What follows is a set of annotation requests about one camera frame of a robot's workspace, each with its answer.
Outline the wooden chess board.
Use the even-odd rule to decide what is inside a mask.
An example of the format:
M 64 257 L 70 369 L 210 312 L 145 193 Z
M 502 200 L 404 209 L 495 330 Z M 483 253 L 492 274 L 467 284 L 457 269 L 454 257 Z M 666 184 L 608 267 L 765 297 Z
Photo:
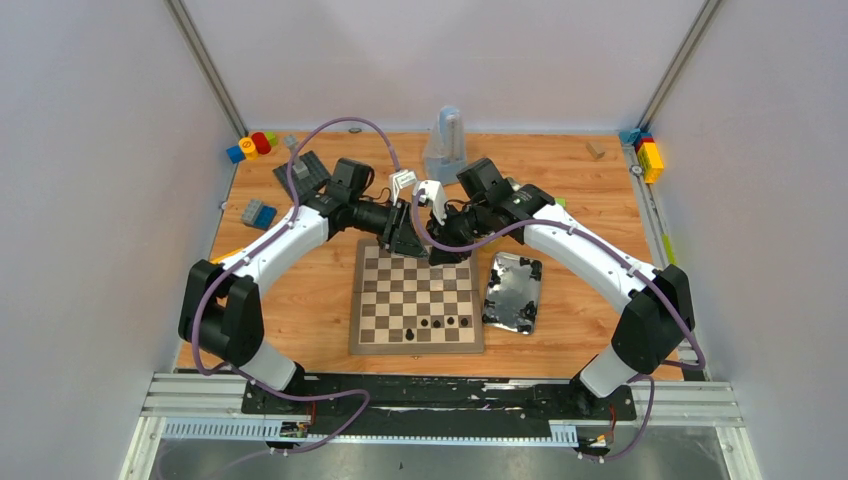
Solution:
M 390 254 L 375 240 L 357 244 L 349 351 L 353 355 L 481 354 L 484 351 L 477 258 L 430 266 Z M 455 319 L 447 326 L 448 317 Z M 469 320 L 468 327 L 460 319 Z M 420 321 L 429 326 L 422 328 Z M 432 322 L 442 327 L 434 329 Z M 416 329 L 414 342 L 405 340 Z

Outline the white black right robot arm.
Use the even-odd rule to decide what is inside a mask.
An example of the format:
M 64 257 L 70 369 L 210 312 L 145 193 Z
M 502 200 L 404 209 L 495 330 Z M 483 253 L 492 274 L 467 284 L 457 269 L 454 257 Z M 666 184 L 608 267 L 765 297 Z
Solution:
M 682 269 L 626 254 L 539 187 L 503 176 L 489 158 L 464 167 L 457 178 L 468 200 L 459 210 L 449 206 L 437 181 L 421 181 L 413 190 L 415 203 L 431 210 L 428 222 L 418 212 L 412 219 L 435 262 L 458 260 L 508 236 L 559 262 L 619 313 L 609 345 L 576 376 L 570 393 L 577 413 L 598 416 L 619 386 L 670 364 L 672 351 L 694 340 L 690 281 Z

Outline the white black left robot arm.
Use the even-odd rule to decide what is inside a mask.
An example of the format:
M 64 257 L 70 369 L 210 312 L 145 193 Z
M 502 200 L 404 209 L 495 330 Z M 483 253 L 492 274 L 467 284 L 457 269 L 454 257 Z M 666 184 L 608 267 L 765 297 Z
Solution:
M 305 193 L 274 227 L 221 263 L 199 260 L 188 273 L 178 335 L 268 388 L 268 400 L 283 413 L 298 411 L 306 386 L 295 379 L 298 365 L 264 338 L 261 300 L 303 256 L 337 233 L 354 228 L 376 236 L 397 255 L 422 259 L 428 251 L 409 218 L 410 204 L 399 197 L 418 179 L 408 169 L 390 177 L 390 198 L 365 197 L 371 166 L 341 158 L 318 190 Z

